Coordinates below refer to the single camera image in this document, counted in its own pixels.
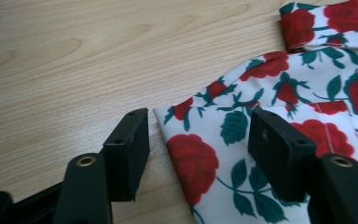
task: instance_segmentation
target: wooden surface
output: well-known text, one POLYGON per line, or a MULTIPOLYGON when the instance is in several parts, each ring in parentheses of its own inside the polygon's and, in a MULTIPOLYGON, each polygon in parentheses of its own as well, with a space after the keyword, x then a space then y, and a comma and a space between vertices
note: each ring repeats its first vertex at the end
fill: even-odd
MULTIPOLYGON (((325 5, 339 0, 303 3, 325 5)), ((278 0, 0 0, 0 190, 62 181, 133 109, 175 105, 256 55, 284 50, 278 0)), ((149 161, 116 223, 192 223, 149 112, 149 161)))

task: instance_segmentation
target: green leaf print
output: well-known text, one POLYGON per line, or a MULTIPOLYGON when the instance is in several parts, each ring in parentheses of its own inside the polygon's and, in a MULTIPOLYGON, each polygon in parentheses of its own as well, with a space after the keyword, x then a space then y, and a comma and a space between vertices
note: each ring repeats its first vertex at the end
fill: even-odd
POLYGON ((340 69, 344 69, 344 68, 345 68, 345 64, 343 64, 343 63, 337 61, 336 59, 333 59, 333 64, 334 64, 334 66, 337 67, 337 68, 340 68, 340 69))
POLYGON ((268 223, 277 223, 283 220, 287 220, 284 216, 283 209, 270 197, 255 193, 255 208, 258 215, 263 217, 268 223))
POLYGON ((308 4, 304 4, 304 3, 297 3, 297 7, 300 9, 306 9, 306 10, 313 10, 313 9, 317 8, 317 6, 308 5, 308 4))
POLYGON ((233 144, 245 138, 248 119, 240 111, 234 111, 226 114, 225 121, 220 127, 222 128, 220 136, 223 137, 226 145, 233 144))
POLYGON ((357 64, 358 65, 358 55, 357 53, 349 50, 349 49, 342 49, 344 50, 345 52, 348 53, 348 55, 350 55, 350 58, 351 58, 351 61, 354 63, 354 64, 357 64))
POLYGON ((173 106, 171 106, 168 109, 168 114, 165 116, 165 120, 164 120, 164 125, 167 124, 167 122, 173 117, 173 115, 175 114, 175 111, 173 110, 173 106))
POLYGON ((293 9, 295 8, 295 4, 296 3, 289 3, 284 7, 281 7, 279 9, 280 13, 281 13, 281 17, 286 14, 286 13, 291 13, 293 11, 293 9))
POLYGON ((341 76, 338 75, 327 84, 327 95, 330 101, 334 101, 341 90, 341 76))
POLYGON ((254 191, 261 190, 269 183, 258 166, 252 168, 251 174, 249 175, 249 182, 254 191))
POLYGON ((231 182, 234 189, 239 188, 246 180, 247 176, 245 159, 237 162, 231 170, 231 182))
POLYGON ((234 205, 241 215, 246 214, 248 216, 256 217, 251 201, 237 192, 234 192, 234 205))
POLYGON ((321 52, 323 52, 325 55, 327 55, 331 59, 340 59, 345 56, 343 53, 341 53, 340 51, 333 49, 333 48, 321 49, 321 52))
POLYGON ((313 70, 314 67, 312 67, 310 64, 315 62, 315 60, 318 56, 317 52, 316 51, 304 52, 304 53, 301 53, 300 56, 303 61, 303 63, 301 65, 306 64, 308 66, 308 68, 313 70))
POLYGON ((249 63, 249 65, 246 67, 246 71, 248 71, 249 69, 256 67, 260 64, 262 64, 264 61, 258 60, 258 59, 253 59, 251 60, 251 62, 249 63))

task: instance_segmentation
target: fabric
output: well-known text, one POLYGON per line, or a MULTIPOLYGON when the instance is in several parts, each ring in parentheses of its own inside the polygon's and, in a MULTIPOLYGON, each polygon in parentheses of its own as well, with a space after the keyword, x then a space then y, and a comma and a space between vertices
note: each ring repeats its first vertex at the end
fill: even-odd
POLYGON ((247 60, 175 106, 154 109, 198 223, 310 223, 278 200, 247 151, 255 106, 318 145, 358 160, 358 0, 281 8, 288 52, 247 60))

